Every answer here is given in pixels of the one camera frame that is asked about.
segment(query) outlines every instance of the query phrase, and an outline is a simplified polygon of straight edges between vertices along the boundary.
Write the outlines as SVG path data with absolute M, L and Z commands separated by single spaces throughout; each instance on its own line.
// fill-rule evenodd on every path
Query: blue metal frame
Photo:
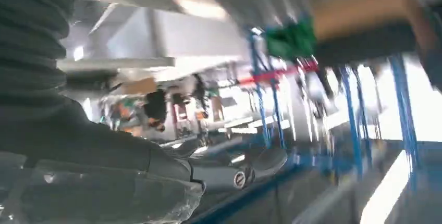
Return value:
M 268 66 L 266 67 L 264 65 L 263 60 L 261 59 L 257 49 L 256 49 L 256 38 L 257 35 L 254 33 L 250 34 L 250 50 L 252 53 L 252 63 L 253 63 L 253 74 L 255 76 L 259 76 L 262 71 L 260 68 L 260 64 L 261 67 L 266 70 L 266 71 L 275 71 L 275 68 L 272 65 L 271 62 L 271 58 L 268 57 Z M 282 148 L 286 148 L 286 144 L 285 144 L 285 140 L 284 140 L 284 132 L 281 126 L 281 114 L 279 112 L 279 103 L 278 103 L 278 94 L 276 91 L 276 81 L 272 80 L 271 82 L 271 87 L 272 87 L 272 93 L 273 93 L 273 100 L 275 103 L 275 115 L 276 115 L 276 121 L 278 124 L 278 132 L 279 132 L 279 138 L 280 138 L 280 144 Z M 263 102 L 262 102 L 262 91 L 261 91 L 261 86 L 259 84 L 259 82 L 255 82 L 256 84 L 256 93 L 258 95 L 258 99 L 259 99 L 259 106 L 260 106 L 260 115 L 261 115 L 261 121 L 262 121 L 262 125 L 263 125 L 263 137 L 264 137 L 264 141 L 265 141 L 265 146 L 266 148 L 270 148 L 271 147 L 271 140 L 270 140 L 270 136 L 268 134 L 268 129 L 267 129 L 267 125 L 265 122 L 265 111 L 264 111 L 264 106 L 263 106 Z
M 268 65 L 270 67 L 270 71 L 275 71 L 275 68 L 272 65 L 272 60 L 271 58 L 268 56 Z M 278 123 L 278 132 L 279 132 L 279 138 L 281 141 L 281 147 L 286 149 L 286 142 L 284 141 L 284 133 L 283 133 L 283 128 L 281 126 L 281 115 L 279 113 L 279 102 L 278 102 L 278 94 L 276 92 L 276 80 L 273 79 L 271 81 L 271 85 L 272 85 L 272 92 L 273 92 L 273 101 L 275 103 L 275 114 L 276 114 L 276 121 Z
M 419 165 L 418 142 L 414 130 L 413 116 L 411 114 L 410 93 L 408 91 L 407 74 L 405 72 L 402 55 L 398 54 L 397 56 L 390 58 L 390 64 L 395 79 L 402 138 L 410 166 L 409 185 L 412 190 L 416 190 L 416 170 Z
M 367 159 L 369 161 L 369 166 L 372 165 L 372 147 L 371 147 L 371 142 L 369 139 L 369 129 L 367 126 L 367 118 L 366 118 L 366 114 L 365 114 L 365 103 L 364 103 L 364 96 L 362 93 L 362 84 L 361 84 L 361 79 L 359 77 L 359 73 L 357 69 L 353 69 L 353 74 L 356 77 L 356 83 L 357 83 L 357 89 L 358 89 L 358 99 L 359 99 L 359 115 L 360 115 L 360 119 L 362 121 L 362 130 L 363 130 L 363 140 L 365 143 L 365 152 L 367 155 Z
M 351 99 L 349 73 L 345 67 L 340 68 L 340 70 L 342 73 L 342 82 L 344 84 L 344 89 L 345 89 L 346 99 L 347 99 L 348 117 L 349 117 L 349 121 L 350 121 L 350 132 L 351 132 L 351 138 L 353 141 L 354 160 L 355 160 L 356 168 L 358 171 L 358 177 L 362 178 L 363 164 L 362 164 L 361 144 L 360 144 L 360 139 L 358 137 L 358 131 L 356 129 L 356 120 L 354 118 L 354 110 L 353 110 L 353 102 Z
M 255 76 L 259 76 L 261 73 L 260 68 L 259 68 L 259 64 L 258 64 L 258 61 L 260 60 L 260 55 L 259 55 L 258 51 L 256 50 L 255 37 L 256 37 L 256 35 L 251 33 L 249 42 L 250 42 L 250 51 L 252 54 L 253 74 Z M 265 123 L 265 112 L 264 112 L 264 105 L 263 105 L 263 101 L 262 101 L 261 86 L 258 82 L 256 82 L 255 84 L 256 84 L 256 94 L 258 95 L 258 103 L 260 106 L 260 114 L 261 114 L 261 121 L 262 121 L 262 125 L 263 125 L 263 138 L 264 138 L 264 142 L 265 142 L 265 147 L 270 148 L 270 146 L 272 144 L 271 144 L 270 138 L 268 136 L 267 124 Z

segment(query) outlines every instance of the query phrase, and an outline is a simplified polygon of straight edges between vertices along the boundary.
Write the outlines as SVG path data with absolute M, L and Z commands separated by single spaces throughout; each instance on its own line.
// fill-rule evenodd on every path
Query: red bar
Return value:
M 317 71 L 318 70 L 318 64 L 315 61 L 309 61 L 305 65 L 293 65 L 287 67 L 287 69 L 277 69 L 274 71 L 268 71 L 265 73 L 262 73 L 258 76 L 252 76 L 248 78 L 244 78 L 239 80 L 240 85 L 246 85 L 250 83 L 256 83 L 256 82 L 266 82 L 266 81 L 272 81 L 272 80 L 279 80 L 279 76 L 283 74 L 290 74 L 298 72 L 298 68 L 301 67 L 301 69 L 305 72 L 310 71 Z

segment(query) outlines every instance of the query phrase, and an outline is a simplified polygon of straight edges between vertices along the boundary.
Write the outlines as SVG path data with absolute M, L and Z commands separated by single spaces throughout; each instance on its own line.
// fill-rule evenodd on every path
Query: ceiling light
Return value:
M 84 58 L 84 48 L 83 46 L 79 46 L 73 51 L 73 59 L 75 61 L 81 60 Z
M 198 17 L 226 19 L 226 11 L 209 4 L 198 3 L 190 0 L 181 0 L 178 4 L 188 13 Z

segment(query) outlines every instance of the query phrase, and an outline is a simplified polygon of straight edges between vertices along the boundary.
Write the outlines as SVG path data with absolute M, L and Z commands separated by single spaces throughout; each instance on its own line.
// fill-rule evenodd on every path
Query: fluorescent light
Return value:
M 195 150 L 195 152 L 193 152 L 193 153 L 194 154 L 199 154 L 199 153 L 202 153 L 202 152 L 206 151 L 207 149 L 208 149 L 207 146 L 201 147 L 201 148 L 198 148 L 197 150 Z
M 258 129 L 250 128 L 232 128 L 232 133 L 236 134 L 258 134 Z
M 190 0 L 181 0 L 178 4 L 189 14 L 205 17 L 205 18 L 215 18 L 215 19 L 226 19 L 226 11 L 219 7 L 209 4 L 198 3 Z
M 172 145 L 172 148 L 179 148 L 179 147 L 181 147 L 181 145 L 182 145 L 182 143 L 177 143 L 175 145 Z
M 84 57 L 84 48 L 83 46 L 79 46 L 74 49 L 73 51 L 73 59 L 75 61 L 81 60 Z
M 245 159 L 245 155 L 240 155 L 232 160 L 232 163 L 237 163 Z
M 265 118 L 265 124 L 273 123 L 273 116 L 267 116 Z M 262 120 L 254 121 L 252 123 L 249 123 L 249 128 L 258 128 L 262 126 Z
M 243 119 L 233 120 L 233 121 L 225 124 L 224 128 L 235 127 L 235 126 L 238 126 L 238 125 L 241 125 L 241 124 L 244 124 L 244 123 L 247 123 L 247 122 L 251 122 L 251 121 L 253 121 L 253 117 L 246 117 L 246 118 L 243 118 Z
M 402 151 L 362 211 L 361 224 L 384 223 L 408 183 L 410 169 Z

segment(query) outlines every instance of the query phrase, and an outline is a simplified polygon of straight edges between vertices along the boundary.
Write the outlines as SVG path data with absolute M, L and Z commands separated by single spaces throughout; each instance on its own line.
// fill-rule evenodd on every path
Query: plastic wrap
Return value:
M 30 173 L 18 207 L 1 216 L 0 223 L 181 223 L 198 207 L 202 194 L 198 183 L 41 161 Z
M 9 219 L 3 210 L 25 161 L 25 156 L 0 152 L 0 223 L 3 223 L 3 219 Z

